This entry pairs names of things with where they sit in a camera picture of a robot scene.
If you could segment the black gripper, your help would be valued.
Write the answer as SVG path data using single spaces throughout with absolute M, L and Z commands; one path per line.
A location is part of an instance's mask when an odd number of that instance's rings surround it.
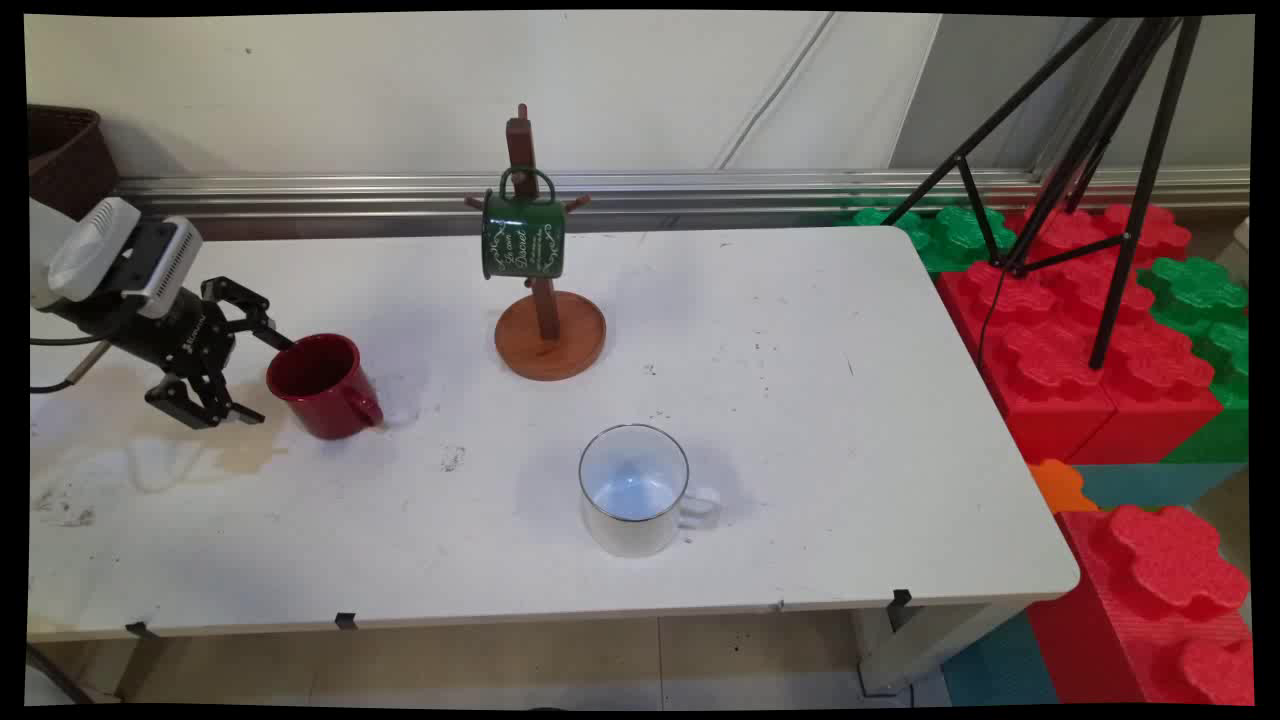
M 205 281 L 201 295 L 180 290 L 159 318 L 141 314 L 145 296 L 122 290 L 97 290 L 87 300 L 59 299 L 42 306 L 84 334 L 78 342 L 109 342 L 145 360 L 164 378 L 145 393 L 145 401 L 192 429 L 210 429 L 224 421 L 259 425 L 265 416 L 238 404 L 227 387 L 225 368 L 236 346 L 233 334 L 248 332 L 266 346 L 285 351 L 294 346 L 275 328 L 270 301 L 232 281 Z M 219 304 L 229 304 L 243 316 L 228 320 Z

